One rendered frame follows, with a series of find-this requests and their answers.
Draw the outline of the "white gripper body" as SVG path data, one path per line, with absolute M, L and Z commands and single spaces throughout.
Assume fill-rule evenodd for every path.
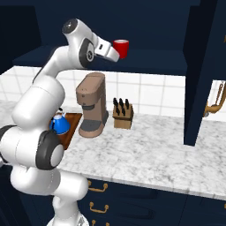
M 104 54 L 105 59 L 108 59 L 109 61 L 112 62 L 117 62 L 119 57 L 120 57 L 119 53 L 110 44 L 106 45 Z

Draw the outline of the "brown coffee machine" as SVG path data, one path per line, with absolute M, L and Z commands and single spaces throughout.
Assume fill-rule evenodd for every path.
M 76 95 L 84 117 L 79 135 L 84 138 L 99 136 L 109 117 L 106 109 L 105 75 L 101 72 L 88 73 L 77 86 Z

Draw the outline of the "blue kettle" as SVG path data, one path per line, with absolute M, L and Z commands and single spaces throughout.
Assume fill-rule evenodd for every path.
M 62 109 L 59 109 L 58 112 L 51 118 L 49 129 L 54 131 L 57 135 L 67 133 L 71 126 L 65 116 L 66 113 Z

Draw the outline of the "brown wooden tray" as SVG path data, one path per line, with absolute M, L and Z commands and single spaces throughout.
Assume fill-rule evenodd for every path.
M 81 119 L 82 114 L 81 113 L 67 113 L 65 115 L 65 119 L 70 123 L 70 129 L 68 132 L 66 132 L 65 134 L 59 134 L 58 138 L 61 141 L 61 144 L 64 147 L 64 150 L 66 150 L 68 148 L 68 146 L 71 143 L 73 134 L 76 131 L 76 128 L 79 124 L 79 120 Z

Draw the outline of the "navy cabinet door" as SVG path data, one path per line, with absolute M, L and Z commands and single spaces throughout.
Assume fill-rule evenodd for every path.
M 0 74 L 12 68 L 16 58 L 40 46 L 34 7 L 0 5 Z
M 200 0 L 185 35 L 184 144 L 194 146 L 213 80 L 226 80 L 226 0 Z

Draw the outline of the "navy base cupboard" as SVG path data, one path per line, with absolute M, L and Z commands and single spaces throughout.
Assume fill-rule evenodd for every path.
M 226 226 L 226 200 L 189 195 L 178 226 Z

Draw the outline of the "red mug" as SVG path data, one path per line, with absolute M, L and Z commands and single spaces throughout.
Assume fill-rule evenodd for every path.
M 129 49 L 129 42 L 127 40 L 114 40 L 113 47 L 119 53 L 121 59 L 127 57 Z

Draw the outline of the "navy drawer front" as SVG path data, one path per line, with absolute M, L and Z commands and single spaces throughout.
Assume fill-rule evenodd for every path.
M 79 202 L 81 213 L 91 225 L 93 219 L 109 222 L 110 226 L 178 226 L 181 211 L 169 207 L 142 207 L 139 203 L 121 200 L 94 200 L 94 208 L 104 209 L 109 205 L 106 214 L 91 212 L 88 203 Z
M 176 192 L 166 192 L 135 185 L 123 185 L 109 181 L 102 181 L 89 178 L 92 181 L 92 187 L 102 188 L 104 183 L 108 184 L 105 192 L 87 192 L 86 197 L 81 201 L 82 204 L 94 200 L 121 200 L 138 202 L 148 206 L 162 207 L 182 207 L 186 201 L 186 195 Z

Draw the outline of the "wooden knife block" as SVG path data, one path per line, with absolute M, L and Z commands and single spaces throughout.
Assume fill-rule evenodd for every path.
M 114 107 L 112 116 L 115 128 L 130 129 L 133 119 L 133 107 L 131 104 L 129 107 L 126 107 L 126 105 L 123 108 L 121 106 Z

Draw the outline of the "navy wall cabinet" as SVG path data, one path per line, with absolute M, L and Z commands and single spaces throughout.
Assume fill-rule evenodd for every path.
M 127 57 L 116 63 L 97 57 L 90 70 L 183 74 L 189 0 L 33 0 L 41 46 L 14 60 L 42 66 L 50 51 L 65 44 L 63 23 L 78 18 L 107 41 L 129 42 Z

